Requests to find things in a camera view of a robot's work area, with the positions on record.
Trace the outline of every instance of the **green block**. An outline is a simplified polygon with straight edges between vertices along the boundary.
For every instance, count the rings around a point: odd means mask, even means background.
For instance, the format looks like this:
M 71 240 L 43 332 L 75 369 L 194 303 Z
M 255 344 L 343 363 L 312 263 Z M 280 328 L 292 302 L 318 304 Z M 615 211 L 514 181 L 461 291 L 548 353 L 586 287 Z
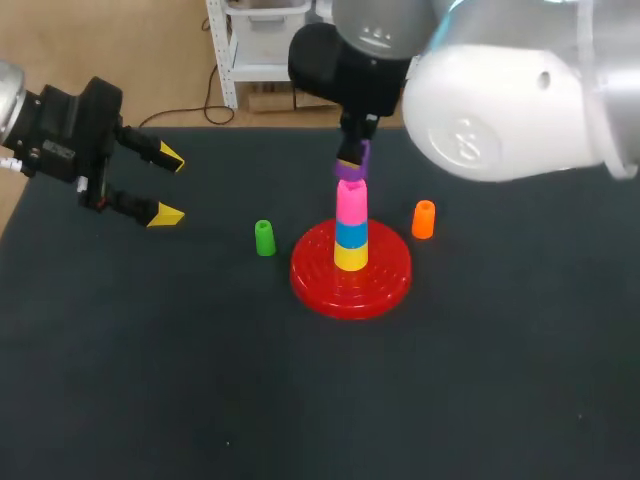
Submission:
M 272 257 L 276 254 L 276 239 L 268 220 L 256 223 L 256 250 L 261 257 Z

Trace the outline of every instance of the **pink ring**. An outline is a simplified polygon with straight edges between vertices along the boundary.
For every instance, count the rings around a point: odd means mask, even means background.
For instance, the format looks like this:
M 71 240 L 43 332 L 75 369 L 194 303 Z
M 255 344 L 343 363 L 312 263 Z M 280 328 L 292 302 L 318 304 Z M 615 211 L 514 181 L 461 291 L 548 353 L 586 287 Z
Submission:
M 343 225 L 357 226 L 367 221 L 367 183 L 364 180 L 338 183 L 336 220 Z

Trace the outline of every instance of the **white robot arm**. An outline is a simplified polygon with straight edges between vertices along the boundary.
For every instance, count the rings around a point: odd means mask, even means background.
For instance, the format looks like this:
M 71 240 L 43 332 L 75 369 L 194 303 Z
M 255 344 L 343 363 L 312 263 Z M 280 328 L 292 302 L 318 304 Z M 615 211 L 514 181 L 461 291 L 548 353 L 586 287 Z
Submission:
M 636 175 L 639 1 L 432 1 L 334 3 L 342 39 L 371 58 L 424 52 L 403 113 L 429 160 L 475 181 L 601 163 Z

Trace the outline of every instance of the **black cable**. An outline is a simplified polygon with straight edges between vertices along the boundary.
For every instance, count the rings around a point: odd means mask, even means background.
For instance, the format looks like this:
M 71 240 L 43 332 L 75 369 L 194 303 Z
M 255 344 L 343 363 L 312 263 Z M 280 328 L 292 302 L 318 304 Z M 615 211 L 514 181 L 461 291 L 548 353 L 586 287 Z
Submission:
M 211 75 L 209 75 L 209 88 L 207 89 L 207 97 L 204 100 L 204 105 L 202 107 L 195 107 L 195 108 L 177 108 L 175 110 L 165 110 L 163 112 L 158 112 L 158 113 L 154 113 L 153 115 L 151 115 L 150 117 L 145 118 L 139 125 L 140 128 L 144 127 L 147 123 L 149 123 L 151 120 L 154 120 L 158 117 L 161 117 L 163 115 L 169 115 L 172 113 L 188 113 L 188 112 L 202 112 L 204 115 L 204 118 L 207 119 L 207 121 L 212 124 L 212 125 L 227 125 L 228 123 L 231 123 L 231 121 L 234 119 L 236 112 L 229 107 L 226 107 L 224 105 L 209 105 L 209 101 L 211 100 L 211 87 L 213 84 L 213 77 L 216 74 L 216 71 L 218 70 L 218 65 L 213 67 L 213 70 L 211 71 Z M 212 120 L 211 117 L 209 117 L 209 110 L 212 109 L 223 109 L 223 110 L 227 110 L 230 113 L 230 116 L 227 120 L 223 121 L 223 122 L 216 122 L 215 120 Z

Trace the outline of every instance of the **orange block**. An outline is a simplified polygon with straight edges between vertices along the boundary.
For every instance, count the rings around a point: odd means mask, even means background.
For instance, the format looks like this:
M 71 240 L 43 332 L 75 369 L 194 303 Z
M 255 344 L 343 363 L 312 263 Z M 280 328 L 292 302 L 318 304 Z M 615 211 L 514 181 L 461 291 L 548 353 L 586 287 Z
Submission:
M 419 240 L 427 240 L 433 237 L 436 225 L 436 206 L 433 202 L 423 200 L 416 205 L 413 214 L 411 233 Z

